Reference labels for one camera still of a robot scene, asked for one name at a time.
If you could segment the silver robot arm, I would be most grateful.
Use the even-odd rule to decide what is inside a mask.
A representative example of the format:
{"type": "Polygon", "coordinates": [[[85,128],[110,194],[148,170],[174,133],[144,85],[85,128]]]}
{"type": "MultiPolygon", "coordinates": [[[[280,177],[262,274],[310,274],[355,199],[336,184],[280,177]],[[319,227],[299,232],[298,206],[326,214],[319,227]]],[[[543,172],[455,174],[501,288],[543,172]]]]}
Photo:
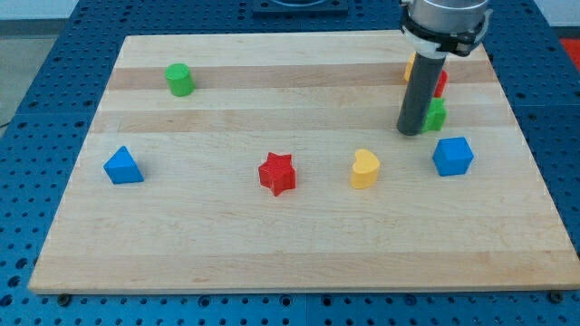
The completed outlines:
{"type": "Polygon", "coordinates": [[[401,0],[401,32],[415,56],[397,122],[406,136],[421,133],[448,55],[467,57],[488,32],[488,0],[401,0]]]}

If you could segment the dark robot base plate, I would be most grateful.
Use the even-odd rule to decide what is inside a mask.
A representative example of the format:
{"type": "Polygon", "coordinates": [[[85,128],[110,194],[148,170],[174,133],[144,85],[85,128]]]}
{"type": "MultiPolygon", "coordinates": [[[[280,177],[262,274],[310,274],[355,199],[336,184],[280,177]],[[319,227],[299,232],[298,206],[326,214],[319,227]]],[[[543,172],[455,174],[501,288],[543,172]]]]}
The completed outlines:
{"type": "Polygon", "coordinates": [[[253,0],[253,16],[276,14],[347,14],[347,0],[253,0]]]}

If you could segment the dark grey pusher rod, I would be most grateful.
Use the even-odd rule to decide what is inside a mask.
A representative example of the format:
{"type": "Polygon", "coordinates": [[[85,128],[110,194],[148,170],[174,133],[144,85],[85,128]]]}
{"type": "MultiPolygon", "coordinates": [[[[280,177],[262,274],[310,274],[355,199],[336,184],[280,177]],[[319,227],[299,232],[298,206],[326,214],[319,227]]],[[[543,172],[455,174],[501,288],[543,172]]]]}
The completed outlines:
{"type": "Polygon", "coordinates": [[[416,136],[421,133],[444,63],[444,57],[431,59],[415,54],[397,121],[401,134],[416,136]]]}

